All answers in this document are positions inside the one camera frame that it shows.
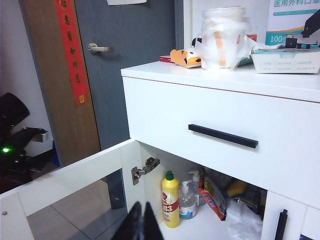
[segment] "white pump head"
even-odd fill
[[[192,182],[191,180],[189,180],[189,181],[183,181],[183,182],[182,182],[181,192],[182,192],[183,194],[187,194],[187,193],[189,192],[189,186],[188,186],[188,184],[191,183],[191,182]]]
[[[194,182],[198,183],[200,181],[200,175],[199,175],[199,171],[198,170],[190,171],[189,173],[193,174],[192,180]]]

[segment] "red paper banner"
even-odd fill
[[[78,38],[77,21],[73,11],[72,0],[54,1],[74,102],[78,107],[88,101],[89,94],[85,64],[81,56],[82,48]]]

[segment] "black cabinet handle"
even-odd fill
[[[276,228],[274,240],[283,240],[284,239],[284,233],[285,233],[285,228],[286,228],[286,223],[287,223],[287,218],[288,218],[287,213],[288,213],[288,210],[286,210],[286,209],[283,209],[283,212],[280,212],[278,226]]]
[[[255,149],[256,146],[258,145],[258,141],[256,141],[256,140],[252,140],[252,139],[245,138],[242,136],[233,135],[233,134],[226,133],[223,131],[210,129],[210,128],[207,128],[204,126],[198,126],[195,124],[189,124],[189,130],[200,133],[200,134],[205,134],[205,135],[208,135],[211,137],[215,137],[218,139],[223,139],[223,140],[233,142],[236,144],[240,144],[243,146],[247,146],[247,147],[250,147],[253,149]]]

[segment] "metal hinge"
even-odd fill
[[[138,184],[139,178],[141,178],[142,175],[146,175],[146,174],[150,173],[159,164],[160,164],[159,159],[149,157],[147,160],[145,160],[145,166],[142,168],[142,170],[138,169],[136,166],[134,168],[132,168],[131,169],[131,176],[132,176],[133,185]]]

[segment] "red object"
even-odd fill
[[[78,25],[71,0],[54,0],[65,60],[75,105],[78,107],[89,99],[86,69],[79,44]]]
[[[209,205],[209,207],[215,212],[215,214],[218,216],[218,218],[221,221],[226,220],[226,216],[222,212],[220,212],[220,210],[219,210],[215,200],[211,196],[211,194],[203,188],[199,188],[199,193],[201,194],[201,196],[203,197],[205,202]]]
[[[169,55],[168,56],[160,56],[160,62],[174,64],[174,62],[171,60],[171,57]]]
[[[257,36],[258,36],[257,34],[251,34],[251,35],[247,34],[247,37],[252,39],[255,42],[257,41]]]
[[[171,213],[179,207],[179,199],[177,199],[174,203],[167,205],[165,201],[162,201],[163,211],[166,213]]]

